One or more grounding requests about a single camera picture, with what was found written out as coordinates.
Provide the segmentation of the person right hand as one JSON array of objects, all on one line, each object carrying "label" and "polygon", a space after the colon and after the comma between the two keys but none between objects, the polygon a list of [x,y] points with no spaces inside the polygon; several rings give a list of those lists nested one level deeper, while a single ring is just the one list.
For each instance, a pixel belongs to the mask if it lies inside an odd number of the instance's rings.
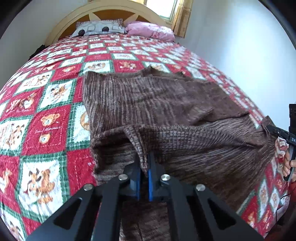
[{"label": "person right hand", "polygon": [[286,151],[285,156],[284,156],[284,163],[283,163],[283,168],[282,168],[282,173],[284,177],[287,177],[290,175],[291,182],[295,182],[295,171],[291,175],[290,174],[290,169],[295,168],[295,160],[292,160],[290,157],[289,150]]}]

